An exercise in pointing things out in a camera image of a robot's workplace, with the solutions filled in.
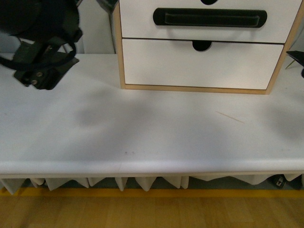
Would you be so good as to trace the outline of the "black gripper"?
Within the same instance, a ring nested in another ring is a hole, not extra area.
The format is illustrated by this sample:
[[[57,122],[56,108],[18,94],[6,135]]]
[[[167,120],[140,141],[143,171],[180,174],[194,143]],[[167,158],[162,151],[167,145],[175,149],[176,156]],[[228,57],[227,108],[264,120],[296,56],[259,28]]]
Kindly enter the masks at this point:
[[[52,90],[78,61],[75,43],[57,46],[22,39],[12,59],[0,58],[1,65],[15,70],[14,77],[24,86]]]

